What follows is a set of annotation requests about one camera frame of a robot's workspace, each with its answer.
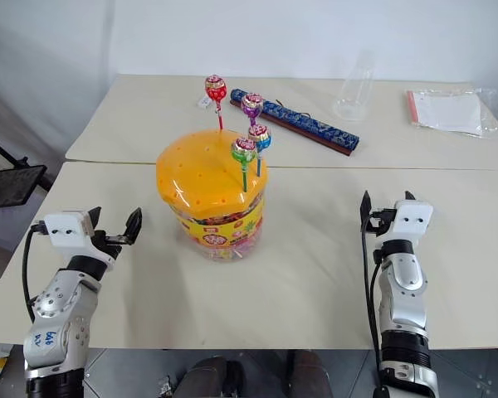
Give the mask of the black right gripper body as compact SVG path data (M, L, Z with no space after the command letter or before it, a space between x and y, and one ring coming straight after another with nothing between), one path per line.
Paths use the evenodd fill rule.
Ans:
M373 211L367 216L366 232L376 236L384 235L389 231L397 214L396 209L384 208L381 211Z

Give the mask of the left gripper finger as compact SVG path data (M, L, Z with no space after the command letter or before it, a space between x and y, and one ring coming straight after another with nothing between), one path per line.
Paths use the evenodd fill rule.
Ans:
M95 236L99 230L96 229L100 219L101 207L97 206L88 210L87 230L89 236Z
M121 236L122 245L133 245L138 238L142 228L142 209L137 207L130 215L125 223L125 231Z

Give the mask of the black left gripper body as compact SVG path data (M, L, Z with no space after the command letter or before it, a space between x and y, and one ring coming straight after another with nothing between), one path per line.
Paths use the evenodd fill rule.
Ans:
M123 235L108 236L106 233L95 233L90 240L97 250L104 255L108 255L113 260L117 259L122 246L125 245L125 237Z

